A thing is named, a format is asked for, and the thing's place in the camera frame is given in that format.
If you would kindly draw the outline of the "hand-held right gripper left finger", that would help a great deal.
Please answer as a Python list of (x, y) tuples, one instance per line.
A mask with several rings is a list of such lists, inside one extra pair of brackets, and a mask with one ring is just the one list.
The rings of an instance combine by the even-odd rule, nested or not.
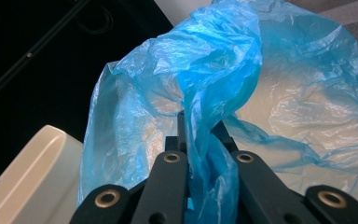
[(186, 153), (185, 113), (183, 111), (177, 115), (177, 135), (166, 137), (165, 150), (177, 150)]

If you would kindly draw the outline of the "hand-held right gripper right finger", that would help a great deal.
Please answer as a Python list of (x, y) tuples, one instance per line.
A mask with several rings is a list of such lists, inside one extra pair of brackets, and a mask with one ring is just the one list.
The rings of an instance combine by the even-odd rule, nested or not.
[(213, 127), (213, 135), (219, 139), (219, 141), (225, 146), (229, 153), (233, 151), (237, 151), (238, 147), (233, 140), (233, 138), (229, 135), (227, 128), (223, 121), (219, 121)]

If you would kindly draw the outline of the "blue plastic bag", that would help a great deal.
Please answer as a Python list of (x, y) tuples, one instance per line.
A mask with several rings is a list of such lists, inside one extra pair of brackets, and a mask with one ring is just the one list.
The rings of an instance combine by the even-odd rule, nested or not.
[(290, 189), (327, 184), (358, 200), (358, 42), (286, 0), (213, 0), (107, 64), (94, 87), (77, 197), (149, 175), (183, 115), (189, 224), (234, 224), (238, 166), (223, 122)]

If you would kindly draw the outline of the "white panel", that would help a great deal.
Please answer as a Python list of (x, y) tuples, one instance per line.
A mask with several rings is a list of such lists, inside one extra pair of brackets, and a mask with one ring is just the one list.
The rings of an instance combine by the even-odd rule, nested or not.
[(189, 14), (199, 8), (206, 7), (212, 3), (212, 0), (154, 0), (170, 23), (175, 26)]

